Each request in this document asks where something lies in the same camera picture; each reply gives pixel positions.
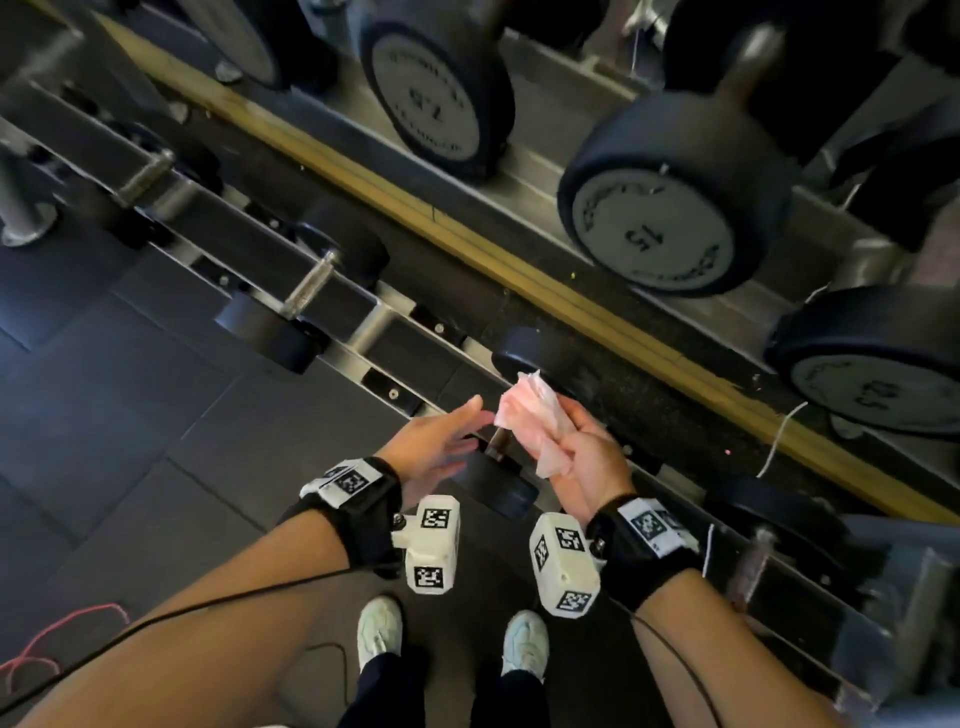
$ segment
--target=black pants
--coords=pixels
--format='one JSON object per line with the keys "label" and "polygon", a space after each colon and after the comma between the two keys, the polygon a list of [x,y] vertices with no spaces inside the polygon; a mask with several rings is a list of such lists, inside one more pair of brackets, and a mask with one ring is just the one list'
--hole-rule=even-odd
{"label": "black pants", "polygon": [[[357,696],[338,728],[423,728],[423,675],[406,657],[377,655],[360,673]],[[550,728],[543,684],[519,669],[480,686],[470,728]]]}

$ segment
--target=shoe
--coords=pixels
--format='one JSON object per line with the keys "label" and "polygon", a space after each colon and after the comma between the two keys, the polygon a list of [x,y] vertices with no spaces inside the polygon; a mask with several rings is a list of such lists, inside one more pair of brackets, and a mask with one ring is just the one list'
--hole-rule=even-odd
{"label": "shoe", "polygon": [[550,638],[546,624],[536,612],[517,612],[507,625],[503,638],[503,672],[525,669],[543,682],[546,663],[550,659]]}
{"label": "shoe", "polygon": [[403,645],[403,613],[392,596],[375,596],[360,612],[357,622],[357,654],[360,669],[385,652],[400,654]]}

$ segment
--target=forearm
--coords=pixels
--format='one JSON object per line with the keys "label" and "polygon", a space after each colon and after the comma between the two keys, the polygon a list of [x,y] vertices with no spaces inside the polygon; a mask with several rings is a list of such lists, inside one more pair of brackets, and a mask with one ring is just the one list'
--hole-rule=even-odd
{"label": "forearm", "polygon": [[[284,523],[148,617],[219,596],[345,569],[323,515]],[[72,675],[21,728],[236,726],[302,651],[329,589],[311,584],[231,602],[150,627]]]}
{"label": "forearm", "polygon": [[[684,571],[637,611],[704,684],[723,728],[838,728],[816,695],[750,632],[709,583]],[[637,639],[678,728],[708,728],[713,719],[677,659],[635,622]]]}

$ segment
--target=left hand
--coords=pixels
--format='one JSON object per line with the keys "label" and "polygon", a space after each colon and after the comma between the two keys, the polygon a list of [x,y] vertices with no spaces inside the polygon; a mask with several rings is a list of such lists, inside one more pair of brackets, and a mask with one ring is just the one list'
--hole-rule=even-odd
{"label": "left hand", "polygon": [[465,468],[464,458],[479,445],[466,435],[492,423],[493,413],[483,408],[483,399],[476,395],[449,414],[414,418],[394,435],[376,456],[386,460],[400,478],[404,510]]}

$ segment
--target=pink cloth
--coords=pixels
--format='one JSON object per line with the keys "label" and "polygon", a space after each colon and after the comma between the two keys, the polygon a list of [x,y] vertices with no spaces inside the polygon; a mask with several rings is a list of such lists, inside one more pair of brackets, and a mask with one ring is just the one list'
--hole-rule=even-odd
{"label": "pink cloth", "polygon": [[540,454],[540,477],[568,474],[573,467],[573,460],[557,443],[577,428],[540,372],[519,375],[516,384],[500,397],[493,424],[511,430],[521,445]]}

